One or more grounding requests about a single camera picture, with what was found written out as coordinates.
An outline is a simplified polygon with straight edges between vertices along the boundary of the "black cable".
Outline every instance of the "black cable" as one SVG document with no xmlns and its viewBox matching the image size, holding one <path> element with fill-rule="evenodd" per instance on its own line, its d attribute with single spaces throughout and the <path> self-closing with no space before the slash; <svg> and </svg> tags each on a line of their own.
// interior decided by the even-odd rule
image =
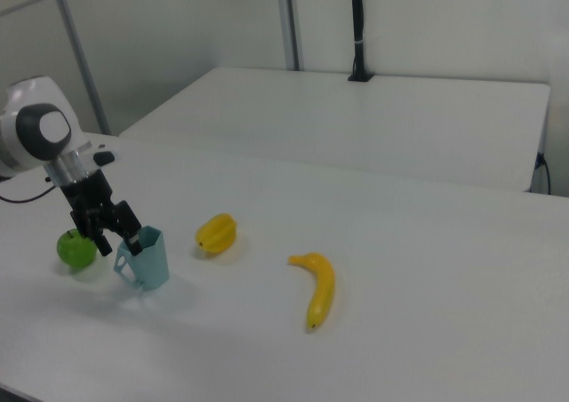
<svg viewBox="0 0 569 402">
<path fill-rule="evenodd" d="M 549 166 L 545 160 L 545 155 L 538 152 L 537 157 L 535 158 L 535 167 L 533 169 L 538 169 L 542 165 L 545 165 L 545 172 L 548 175 L 548 195 L 551 195 L 551 175 L 549 175 Z"/>
<path fill-rule="evenodd" d="M 551 177 L 549 176 L 549 167 L 545 160 L 545 156 L 541 156 L 541 161 L 545 165 L 545 172 L 548 175 L 548 195 L 551 195 Z"/>
<path fill-rule="evenodd" d="M 47 195 L 50 191 L 54 190 L 55 186 L 48 188 L 48 190 L 46 190 L 44 193 L 39 194 L 37 196 L 31 197 L 30 199 L 22 199 L 22 200 L 13 200 L 13 199 L 7 199 L 6 197 L 2 197 L 0 196 L 0 200 L 3 200 L 5 202 L 8 202 L 9 204 L 27 204 L 29 202 L 33 202 L 34 200 L 39 199 L 40 197 L 44 197 L 45 195 Z"/>
</svg>

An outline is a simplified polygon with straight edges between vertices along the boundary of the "table surface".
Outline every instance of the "table surface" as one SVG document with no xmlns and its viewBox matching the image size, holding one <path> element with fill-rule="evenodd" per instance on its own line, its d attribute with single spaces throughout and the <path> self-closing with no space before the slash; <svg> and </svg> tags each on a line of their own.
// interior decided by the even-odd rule
<svg viewBox="0 0 569 402">
<path fill-rule="evenodd" d="M 122 137 L 494 189 L 530 188 L 549 87 L 216 68 Z"/>
<path fill-rule="evenodd" d="M 171 279 L 138 293 L 113 254 L 72 273 L 60 192 L 0 203 L 5 386 L 48 402 L 566 400 L 569 199 L 115 141 L 113 198 L 164 231 Z M 1 190 L 45 185 L 38 169 Z M 239 237 L 208 259 L 193 234 L 222 212 Z M 310 251 L 337 274 L 313 334 L 314 279 L 286 264 Z"/>
</svg>

